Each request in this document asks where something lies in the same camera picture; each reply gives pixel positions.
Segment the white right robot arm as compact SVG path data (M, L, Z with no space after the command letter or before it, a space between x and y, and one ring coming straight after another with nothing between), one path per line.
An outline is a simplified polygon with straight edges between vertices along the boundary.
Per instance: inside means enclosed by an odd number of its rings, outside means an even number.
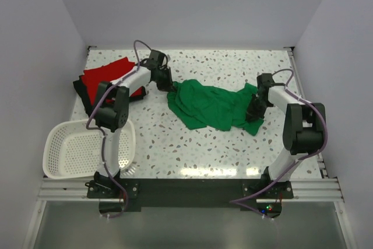
M300 163L320 153L328 141L325 106L311 103L289 91L285 83L276 83L271 73L256 79L258 91L252 96L246 121L263 120L266 109L277 107L284 113L283 149L261 175L259 190L266 198L280 192L280 184L290 179Z

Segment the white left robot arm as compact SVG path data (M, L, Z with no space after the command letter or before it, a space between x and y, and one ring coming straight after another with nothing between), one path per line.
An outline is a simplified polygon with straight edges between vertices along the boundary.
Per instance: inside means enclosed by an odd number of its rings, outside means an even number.
M165 53L151 50L149 56L135 64L128 73L98 84L94 109L87 124L95 120L94 129L103 135L100 164L94 180L100 184L100 191L108 198L116 197L121 190L118 181L119 139L129 117L129 98L150 82L154 82L159 91L172 91L174 86L168 60L169 56Z

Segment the green t shirt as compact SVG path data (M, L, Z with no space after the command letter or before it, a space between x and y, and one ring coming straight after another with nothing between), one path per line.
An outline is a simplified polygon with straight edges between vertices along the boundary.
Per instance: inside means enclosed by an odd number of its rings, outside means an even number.
M257 88L246 83L236 92L205 86L195 79L174 82L174 91L167 93L169 109L190 129L212 127L229 131L232 127L255 136L264 120L246 120L246 111Z

